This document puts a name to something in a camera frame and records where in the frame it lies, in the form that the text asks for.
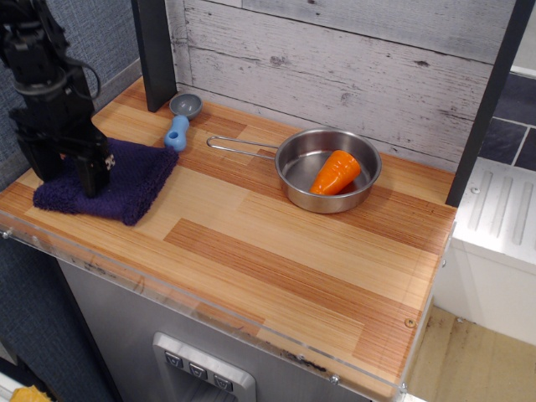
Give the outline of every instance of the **pan handle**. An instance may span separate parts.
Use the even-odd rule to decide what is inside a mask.
[[[275,148],[275,149],[278,148],[278,146],[276,145],[268,145],[268,144],[262,144],[260,142],[239,140],[238,138],[230,138],[230,137],[222,137],[222,136],[211,136],[207,138],[207,145],[211,148],[223,149],[224,151],[243,153],[244,155],[250,155],[252,157],[263,157],[264,159],[271,159],[272,161],[275,159],[274,157],[269,157],[268,155],[259,155],[258,153],[254,153],[254,152],[241,151],[240,149],[227,148],[227,147],[222,147],[220,145],[214,145],[212,143],[213,140],[239,142],[241,144],[256,145],[256,146],[266,147],[266,148]]]

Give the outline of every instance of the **wood plank wall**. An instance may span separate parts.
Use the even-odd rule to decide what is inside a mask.
[[[180,91],[454,172],[514,0],[166,0]]]

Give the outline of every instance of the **toy carrot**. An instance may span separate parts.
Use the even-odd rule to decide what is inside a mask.
[[[310,193],[335,195],[349,185],[359,174],[359,162],[348,152],[334,151],[318,172]]]

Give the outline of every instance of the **wooden floor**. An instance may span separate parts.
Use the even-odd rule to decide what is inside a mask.
[[[409,392],[426,402],[536,400],[536,347],[433,307]]]

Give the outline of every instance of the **stainless steel pot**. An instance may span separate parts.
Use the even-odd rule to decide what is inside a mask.
[[[215,145],[214,141],[217,140],[275,148],[276,157]],[[368,197],[382,169],[379,153],[367,139],[350,131],[325,127],[298,132],[280,146],[220,136],[210,137],[207,145],[225,151],[273,159],[285,195],[298,207],[319,214],[335,214],[361,204]],[[337,195],[309,193],[318,171],[332,152],[338,149],[352,154],[358,160],[361,173]]]

